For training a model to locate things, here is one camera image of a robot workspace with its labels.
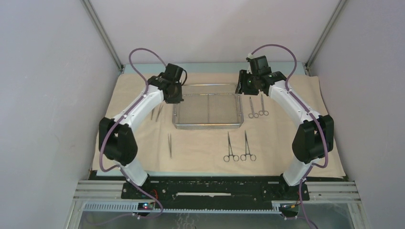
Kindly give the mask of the small steel scissors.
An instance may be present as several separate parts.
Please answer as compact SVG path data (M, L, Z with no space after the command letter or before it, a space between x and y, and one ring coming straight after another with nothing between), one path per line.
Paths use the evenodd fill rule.
M252 101L251 97L249 97L249 105L250 105L251 112L248 114L248 117L249 118L258 118L259 114L257 112L255 112L255 110L254 110L254 105L253 105L253 101Z

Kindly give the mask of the metal mesh instrument tray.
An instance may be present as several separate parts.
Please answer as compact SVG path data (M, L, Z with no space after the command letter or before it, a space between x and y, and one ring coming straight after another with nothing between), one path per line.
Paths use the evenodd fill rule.
M173 105L173 125L182 130L240 128L244 114L235 91L235 84L226 83L183 86L183 101Z

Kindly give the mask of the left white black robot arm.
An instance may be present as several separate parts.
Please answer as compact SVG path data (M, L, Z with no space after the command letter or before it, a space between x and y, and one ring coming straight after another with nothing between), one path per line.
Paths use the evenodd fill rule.
M138 198L147 198L151 186L145 182L148 174L136 158L135 132L157 105L183 101L181 76L186 73L177 65L167 64L164 72L147 80L144 89L123 112L99 122L99 158L106 157L115 163L126 180L134 184L132 192Z

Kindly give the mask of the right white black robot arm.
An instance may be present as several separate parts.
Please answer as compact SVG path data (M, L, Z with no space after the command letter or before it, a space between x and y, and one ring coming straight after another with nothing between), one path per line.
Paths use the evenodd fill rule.
M313 166L318 166L321 159L324 159L321 167L328 165L328 153L333 149L334 120L305 103L283 73L271 70L265 56L249 55L246 60L250 66L239 72L236 93L258 95L263 92L284 109L297 127L292 142L294 159L282 174L284 183L277 187L281 198L291 199L297 193L296 185L304 181Z

